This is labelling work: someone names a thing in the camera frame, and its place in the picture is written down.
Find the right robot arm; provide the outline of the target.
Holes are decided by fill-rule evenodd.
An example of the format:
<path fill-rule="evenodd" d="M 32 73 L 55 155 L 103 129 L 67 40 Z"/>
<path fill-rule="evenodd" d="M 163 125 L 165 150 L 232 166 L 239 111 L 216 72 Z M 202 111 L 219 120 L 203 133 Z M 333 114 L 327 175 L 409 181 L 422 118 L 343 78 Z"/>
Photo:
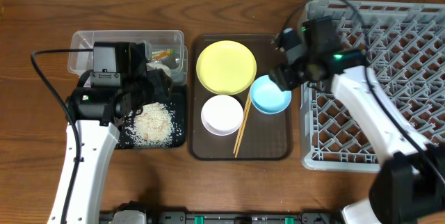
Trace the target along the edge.
<path fill-rule="evenodd" d="M 444 149 L 434 146 L 405 119 L 368 66 L 364 53 L 347 49 L 303 54 L 269 74 L 281 90 L 329 81 L 371 144 L 380 171 L 367 198 L 344 207 L 345 223 L 416 223 L 444 210 Z"/>

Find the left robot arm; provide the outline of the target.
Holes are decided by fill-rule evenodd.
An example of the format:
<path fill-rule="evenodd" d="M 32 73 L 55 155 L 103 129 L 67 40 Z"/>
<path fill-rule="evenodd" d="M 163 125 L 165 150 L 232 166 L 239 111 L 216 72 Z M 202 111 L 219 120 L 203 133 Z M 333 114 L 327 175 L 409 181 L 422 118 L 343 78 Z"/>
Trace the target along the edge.
<path fill-rule="evenodd" d="M 172 79 L 160 69 L 88 70 L 61 104 L 67 146 L 49 223 L 98 223 L 108 166 L 120 126 L 132 111 L 169 99 Z"/>

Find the rice and nuts leftovers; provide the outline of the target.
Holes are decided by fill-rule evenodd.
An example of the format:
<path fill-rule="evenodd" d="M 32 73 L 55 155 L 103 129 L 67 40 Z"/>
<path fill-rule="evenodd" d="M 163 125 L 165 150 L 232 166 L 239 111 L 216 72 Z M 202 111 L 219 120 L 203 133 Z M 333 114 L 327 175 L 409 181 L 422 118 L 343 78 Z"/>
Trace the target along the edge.
<path fill-rule="evenodd" d="M 184 122 L 172 104 L 147 104 L 141 113 L 128 115 L 121 137 L 125 144 L 140 149 L 176 147 L 185 137 Z"/>

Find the light blue bowl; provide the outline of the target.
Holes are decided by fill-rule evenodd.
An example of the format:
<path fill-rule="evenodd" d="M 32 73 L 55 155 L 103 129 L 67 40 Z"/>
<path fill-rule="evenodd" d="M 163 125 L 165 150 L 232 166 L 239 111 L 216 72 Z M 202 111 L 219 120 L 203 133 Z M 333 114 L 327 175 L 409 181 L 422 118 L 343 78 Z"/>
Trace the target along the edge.
<path fill-rule="evenodd" d="M 289 106 L 292 93 L 290 90 L 280 90 L 268 75 L 263 75 L 251 85 L 250 98 L 259 112 L 272 115 L 284 111 Z"/>

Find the yellow green snack wrapper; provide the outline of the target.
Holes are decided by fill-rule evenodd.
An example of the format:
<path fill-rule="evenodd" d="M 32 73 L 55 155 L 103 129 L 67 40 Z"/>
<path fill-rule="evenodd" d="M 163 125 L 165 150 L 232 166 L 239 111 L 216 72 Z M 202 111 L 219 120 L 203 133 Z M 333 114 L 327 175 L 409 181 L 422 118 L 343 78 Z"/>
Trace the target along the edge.
<path fill-rule="evenodd" d="M 174 52 L 175 52 L 174 49 L 155 50 L 152 52 L 152 60 L 161 61 L 174 54 Z"/>

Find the white bowl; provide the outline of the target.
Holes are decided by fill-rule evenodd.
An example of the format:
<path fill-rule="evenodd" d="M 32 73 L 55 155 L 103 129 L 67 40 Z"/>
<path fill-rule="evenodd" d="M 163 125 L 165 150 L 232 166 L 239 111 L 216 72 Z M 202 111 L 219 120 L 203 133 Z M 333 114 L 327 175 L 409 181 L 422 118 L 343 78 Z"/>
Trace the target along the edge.
<path fill-rule="evenodd" d="M 228 136 L 241 126 L 244 111 L 235 98 L 216 95 L 204 103 L 200 116 L 207 131 L 217 136 Z"/>

